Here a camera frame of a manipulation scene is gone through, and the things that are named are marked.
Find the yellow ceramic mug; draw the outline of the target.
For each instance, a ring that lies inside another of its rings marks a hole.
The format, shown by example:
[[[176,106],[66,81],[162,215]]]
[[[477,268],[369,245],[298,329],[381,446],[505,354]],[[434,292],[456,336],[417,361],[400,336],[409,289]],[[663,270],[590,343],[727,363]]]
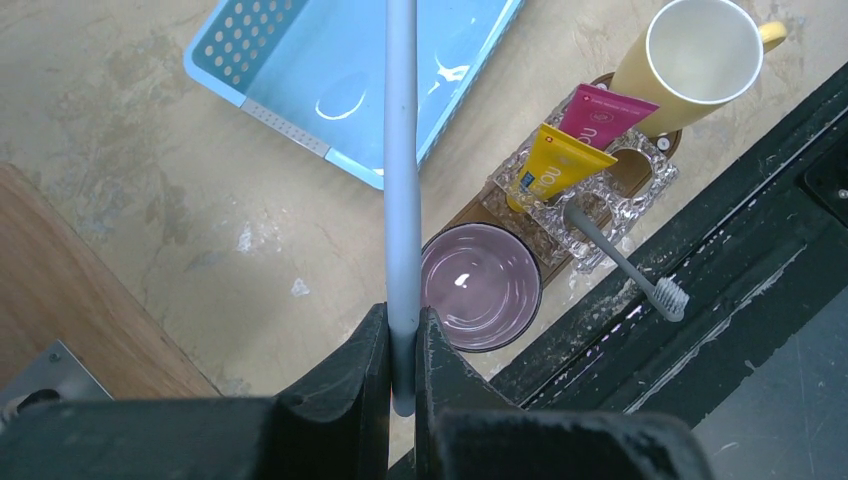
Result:
[[[641,133],[672,133],[744,94],[787,36],[783,23],[758,25],[731,1],[672,1],[630,47],[609,89],[658,106],[636,126]]]

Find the grey toothbrush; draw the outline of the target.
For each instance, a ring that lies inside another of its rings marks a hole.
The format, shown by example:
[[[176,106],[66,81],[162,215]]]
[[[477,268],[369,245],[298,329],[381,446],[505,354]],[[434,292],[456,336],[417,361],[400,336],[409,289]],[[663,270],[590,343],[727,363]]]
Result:
[[[619,250],[604,236],[603,232],[574,202],[564,207],[564,217],[580,230],[603,253],[613,260],[645,293],[648,301],[668,321],[680,322],[690,296],[671,278],[660,278],[656,283],[649,281]]]

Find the light blue perforated plastic basket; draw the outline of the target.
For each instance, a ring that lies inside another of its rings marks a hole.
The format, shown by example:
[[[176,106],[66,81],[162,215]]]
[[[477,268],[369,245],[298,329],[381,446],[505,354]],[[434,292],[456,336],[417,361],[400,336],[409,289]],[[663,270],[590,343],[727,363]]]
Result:
[[[424,161],[521,10],[417,5],[416,157]],[[184,52],[188,76],[375,189],[383,187],[385,5],[222,1]]]

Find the white toothbrush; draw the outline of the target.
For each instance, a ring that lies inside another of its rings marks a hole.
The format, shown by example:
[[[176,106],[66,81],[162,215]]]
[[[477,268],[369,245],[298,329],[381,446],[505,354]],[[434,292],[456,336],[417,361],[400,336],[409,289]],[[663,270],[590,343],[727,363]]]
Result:
[[[415,347],[421,310],[421,199],[416,156],[417,3],[386,3],[384,216],[392,400],[415,413]]]

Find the yellow toothpaste tube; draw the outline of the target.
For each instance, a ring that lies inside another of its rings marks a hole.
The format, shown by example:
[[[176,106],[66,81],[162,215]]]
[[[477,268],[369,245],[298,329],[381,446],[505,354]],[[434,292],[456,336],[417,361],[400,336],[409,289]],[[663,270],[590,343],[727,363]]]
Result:
[[[543,123],[511,186],[547,201],[617,162],[614,156]]]

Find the purple mug with black handle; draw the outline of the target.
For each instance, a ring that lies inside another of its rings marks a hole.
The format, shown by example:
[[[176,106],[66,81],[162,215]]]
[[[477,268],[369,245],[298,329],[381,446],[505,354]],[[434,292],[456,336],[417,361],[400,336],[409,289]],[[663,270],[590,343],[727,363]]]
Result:
[[[539,264],[503,227],[449,227],[422,249],[421,303],[437,312],[460,351],[484,353],[517,340],[535,320],[542,297]]]

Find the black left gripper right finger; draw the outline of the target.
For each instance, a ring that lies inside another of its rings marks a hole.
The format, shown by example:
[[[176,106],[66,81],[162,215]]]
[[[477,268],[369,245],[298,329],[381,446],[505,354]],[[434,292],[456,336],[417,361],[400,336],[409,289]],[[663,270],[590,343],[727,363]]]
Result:
[[[711,479],[702,447],[662,414],[527,411],[457,353],[436,311],[416,345],[419,479]]]

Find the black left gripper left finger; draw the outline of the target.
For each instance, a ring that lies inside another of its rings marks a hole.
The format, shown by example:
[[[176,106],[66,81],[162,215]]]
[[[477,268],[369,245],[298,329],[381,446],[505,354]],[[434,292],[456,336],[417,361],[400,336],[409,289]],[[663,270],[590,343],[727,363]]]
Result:
[[[64,401],[1,436],[5,479],[382,479],[387,309],[271,397]]]

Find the pink toothpaste tube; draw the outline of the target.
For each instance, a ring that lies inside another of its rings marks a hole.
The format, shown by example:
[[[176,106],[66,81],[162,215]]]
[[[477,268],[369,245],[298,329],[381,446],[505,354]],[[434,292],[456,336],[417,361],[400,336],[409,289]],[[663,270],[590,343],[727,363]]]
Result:
[[[659,109],[655,103],[580,84],[565,107],[559,129],[598,150]]]

